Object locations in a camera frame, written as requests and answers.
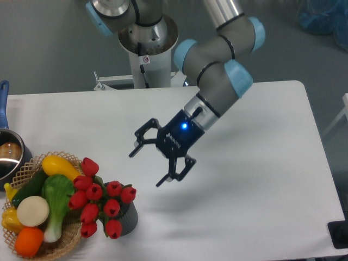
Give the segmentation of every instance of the yellow bell pepper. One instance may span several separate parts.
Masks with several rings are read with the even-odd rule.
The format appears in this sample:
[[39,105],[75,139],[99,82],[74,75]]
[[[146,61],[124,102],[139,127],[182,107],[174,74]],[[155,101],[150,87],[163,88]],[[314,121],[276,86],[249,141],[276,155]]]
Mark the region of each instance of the yellow bell pepper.
[[9,201],[12,201],[12,198],[16,195],[18,189],[12,188],[10,183],[5,183],[4,189],[6,191],[6,197],[9,199]]
[[10,207],[2,213],[1,225],[16,234],[24,228],[17,218],[17,209],[14,207]]
[[42,160],[42,168],[49,175],[62,174],[73,181],[81,173],[65,158],[56,155],[46,156]]

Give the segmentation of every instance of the blue pot handle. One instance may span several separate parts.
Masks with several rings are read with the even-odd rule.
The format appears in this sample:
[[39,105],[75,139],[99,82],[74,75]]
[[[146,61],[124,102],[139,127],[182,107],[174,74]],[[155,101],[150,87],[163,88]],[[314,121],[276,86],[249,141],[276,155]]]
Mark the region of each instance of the blue pot handle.
[[0,129],[8,129],[9,123],[6,117],[7,96],[9,94],[9,82],[3,80],[0,83]]

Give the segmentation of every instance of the white tabletop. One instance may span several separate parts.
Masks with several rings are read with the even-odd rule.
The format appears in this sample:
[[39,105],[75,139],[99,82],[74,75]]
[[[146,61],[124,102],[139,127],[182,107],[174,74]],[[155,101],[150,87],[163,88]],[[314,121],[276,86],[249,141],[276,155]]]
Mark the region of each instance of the white tabletop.
[[[189,150],[181,182],[155,184],[167,160],[154,145],[129,158],[134,131],[165,125],[198,88],[10,96],[10,129],[34,155],[65,151],[137,188],[139,222],[120,239],[97,234],[61,260],[282,260],[333,256],[327,223],[344,216],[304,86],[255,83]],[[5,200],[0,194],[0,204]],[[1,260],[15,260],[4,242]]]

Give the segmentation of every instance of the orange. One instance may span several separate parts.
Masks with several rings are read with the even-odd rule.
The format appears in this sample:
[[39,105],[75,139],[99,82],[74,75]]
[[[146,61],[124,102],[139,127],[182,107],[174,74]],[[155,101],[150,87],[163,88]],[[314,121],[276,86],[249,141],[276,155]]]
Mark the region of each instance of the orange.
[[44,233],[37,227],[25,227],[17,236],[15,250],[23,257],[33,257],[38,252]]

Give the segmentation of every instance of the light blue joint cap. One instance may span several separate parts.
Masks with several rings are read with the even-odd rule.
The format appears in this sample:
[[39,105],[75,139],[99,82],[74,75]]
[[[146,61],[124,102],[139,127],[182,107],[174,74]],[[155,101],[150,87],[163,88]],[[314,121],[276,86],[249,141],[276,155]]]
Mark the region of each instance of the light blue joint cap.
[[235,92],[241,98],[253,83],[251,75],[236,60],[225,63],[225,70]]
[[187,39],[187,40],[183,41],[182,43],[180,43],[174,52],[174,58],[173,58],[174,64],[182,72],[183,72],[186,54],[188,53],[188,51],[192,47],[192,45],[194,45],[196,43],[197,43],[197,41],[195,41],[193,39]]
[[255,29],[255,44],[252,50],[252,51],[255,51],[256,49],[260,48],[265,42],[266,31],[262,23],[256,17],[249,17],[249,20],[252,22]]
[[105,25],[105,23],[100,19],[100,17],[92,7],[91,3],[86,4],[86,9],[89,17],[92,19],[93,24],[96,26],[96,28],[102,35],[110,36],[113,34],[113,32],[111,32],[109,28]]

